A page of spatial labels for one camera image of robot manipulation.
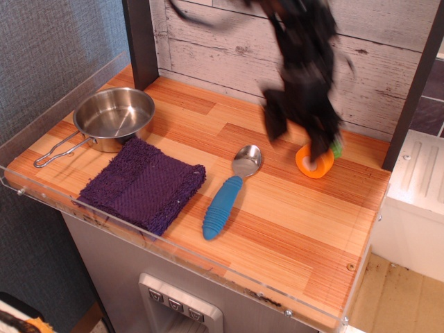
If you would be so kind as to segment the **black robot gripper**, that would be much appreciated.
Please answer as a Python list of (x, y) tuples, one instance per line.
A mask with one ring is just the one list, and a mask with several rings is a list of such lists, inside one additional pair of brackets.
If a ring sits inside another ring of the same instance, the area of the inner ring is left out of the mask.
[(282, 54), (280, 75), (284, 92), (263, 91), (264, 124), (268, 139), (287, 132), (286, 100), (291, 116), (304, 119), (310, 138), (310, 162), (333, 148), (341, 152), (342, 118), (329, 99), (334, 54), (330, 40), (336, 22), (327, 1), (257, 1), (269, 19)]

